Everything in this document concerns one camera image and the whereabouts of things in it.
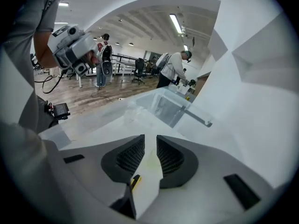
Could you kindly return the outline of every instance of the office chair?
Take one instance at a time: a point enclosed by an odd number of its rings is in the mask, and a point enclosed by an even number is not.
[[[138,84],[140,84],[140,82],[144,83],[140,77],[145,77],[146,74],[143,74],[143,68],[144,68],[144,60],[139,58],[138,60],[135,61],[135,71],[134,71],[134,76],[136,76],[137,78],[134,78],[132,80],[133,81],[138,81]]]

